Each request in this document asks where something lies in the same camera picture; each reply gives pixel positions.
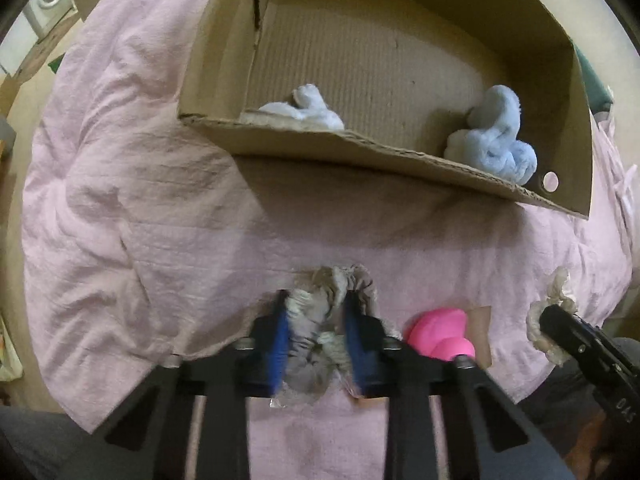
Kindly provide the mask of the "cream scrunchie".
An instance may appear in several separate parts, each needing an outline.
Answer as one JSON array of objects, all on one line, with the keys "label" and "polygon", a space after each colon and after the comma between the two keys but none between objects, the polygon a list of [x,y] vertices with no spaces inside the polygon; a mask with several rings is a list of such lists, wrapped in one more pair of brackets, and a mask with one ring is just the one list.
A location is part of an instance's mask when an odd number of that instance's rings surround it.
[{"label": "cream scrunchie", "polygon": [[570,359],[570,355],[542,332],[541,315],[544,309],[551,306],[558,306],[568,314],[576,314],[578,307],[576,296],[570,287],[570,271],[567,268],[559,266],[549,276],[549,280],[546,294],[529,306],[526,315],[526,335],[534,348],[542,352],[551,364],[563,366]]}]

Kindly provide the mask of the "pink rubber toy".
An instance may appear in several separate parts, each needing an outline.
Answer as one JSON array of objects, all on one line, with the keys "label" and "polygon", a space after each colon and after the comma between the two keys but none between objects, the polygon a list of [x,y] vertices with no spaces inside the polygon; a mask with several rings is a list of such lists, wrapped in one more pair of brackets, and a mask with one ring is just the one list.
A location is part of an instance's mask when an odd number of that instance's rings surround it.
[{"label": "pink rubber toy", "polygon": [[406,341],[420,356],[452,361],[456,356],[476,357],[466,338],[468,315],[461,309],[436,309],[423,313],[408,328]]}]

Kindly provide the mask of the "grey striped plush toy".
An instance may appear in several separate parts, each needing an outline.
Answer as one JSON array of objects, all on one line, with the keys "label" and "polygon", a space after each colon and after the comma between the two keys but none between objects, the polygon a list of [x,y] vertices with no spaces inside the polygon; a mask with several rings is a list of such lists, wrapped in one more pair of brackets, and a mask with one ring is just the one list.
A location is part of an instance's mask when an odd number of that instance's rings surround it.
[{"label": "grey striped plush toy", "polygon": [[344,329],[343,301],[350,292],[363,314],[380,316],[374,281],[361,264],[322,266],[288,292],[290,350],[282,386],[270,401],[273,408],[314,404],[336,386],[350,400],[360,397]]}]

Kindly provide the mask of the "light blue plush toy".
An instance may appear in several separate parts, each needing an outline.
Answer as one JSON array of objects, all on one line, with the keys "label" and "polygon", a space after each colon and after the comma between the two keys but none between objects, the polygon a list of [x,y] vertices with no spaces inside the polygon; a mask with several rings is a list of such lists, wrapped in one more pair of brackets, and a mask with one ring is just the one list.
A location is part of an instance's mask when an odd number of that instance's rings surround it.
[{"label": "light blue plush toy", "polygon": [[470,166],[516,185],[526,185],[537,170],[534,148],[521,140],[521,102],[503,84],[490,87],[470,110],[468,128],[448,136],[444,159]]}]

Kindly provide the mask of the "light blue white soft toy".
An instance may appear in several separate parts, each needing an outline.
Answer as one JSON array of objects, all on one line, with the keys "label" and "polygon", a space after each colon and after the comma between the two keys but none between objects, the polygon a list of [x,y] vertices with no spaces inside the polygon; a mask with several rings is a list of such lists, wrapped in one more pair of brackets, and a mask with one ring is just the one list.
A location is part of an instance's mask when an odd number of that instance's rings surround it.
[{"label": "light blue white soft toy", "polygon": [[269,102],[258,108],[243,110],[241,124],[292,129],[344,131],[345,125],[327,105],[315,84],[302,84],[292,91],[288,102]]}]

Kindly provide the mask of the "pink bed blanket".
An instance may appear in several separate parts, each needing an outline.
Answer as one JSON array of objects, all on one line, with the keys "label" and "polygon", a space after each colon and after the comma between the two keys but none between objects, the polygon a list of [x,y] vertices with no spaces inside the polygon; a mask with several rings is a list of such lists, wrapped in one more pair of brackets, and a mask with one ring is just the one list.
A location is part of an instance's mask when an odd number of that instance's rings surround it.
[{"label": "pink bed blanket", "polygon": [[359,263],[383,318],[491,310],[491,375],[514,399],[552,366],[526,336],[555,270],[603,322],[629,287],[624,170],[593,125],[588,220],[340,166],[233,159],[178,122],[207,0],[102,0],[66,52],[23,195],[25,297],[51,396],[96,429],[171,354],[199,358],[320,266]]}]

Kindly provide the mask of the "teal sofa cushion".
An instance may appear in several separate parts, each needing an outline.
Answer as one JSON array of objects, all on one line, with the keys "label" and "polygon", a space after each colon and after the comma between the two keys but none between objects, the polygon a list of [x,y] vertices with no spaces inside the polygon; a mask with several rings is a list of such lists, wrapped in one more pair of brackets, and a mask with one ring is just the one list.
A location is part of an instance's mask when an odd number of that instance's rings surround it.
[{"label": "teal sofa cushion", "polygon": [[592,114],[609,112],[614,104],[614,99],[610,89],[602,82],[594,70],[588,58],[578,47],[575,47],[580,69],[582,70],[582,81],[586,89],[589,108]]}]

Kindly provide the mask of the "brown cardboard box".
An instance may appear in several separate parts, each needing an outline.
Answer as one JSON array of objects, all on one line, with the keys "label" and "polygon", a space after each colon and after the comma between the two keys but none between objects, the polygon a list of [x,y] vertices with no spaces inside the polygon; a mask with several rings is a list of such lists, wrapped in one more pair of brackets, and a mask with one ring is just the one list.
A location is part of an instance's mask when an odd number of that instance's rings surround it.
[{"label": "brown cardboard box", "polygon": [[[241,124],[315,84],[344,131]],[[444,159],[495,84],[520,99],[536,174],[515,185]],[[314,159],[474,188],[587,217],[591,116],[573,41],[540,0],[208,0],[182,122],[239,156]]]}]

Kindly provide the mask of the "white washing machine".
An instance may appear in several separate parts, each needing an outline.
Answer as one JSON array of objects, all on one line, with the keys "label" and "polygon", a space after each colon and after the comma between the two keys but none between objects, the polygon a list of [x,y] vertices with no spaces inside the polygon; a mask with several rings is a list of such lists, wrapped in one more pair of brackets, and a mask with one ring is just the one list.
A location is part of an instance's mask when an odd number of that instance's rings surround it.
[{"label": "white washing machine", "polygon": [[38,40],[43,40],[74,9],[73,0],[29,0],[23,13]]}]

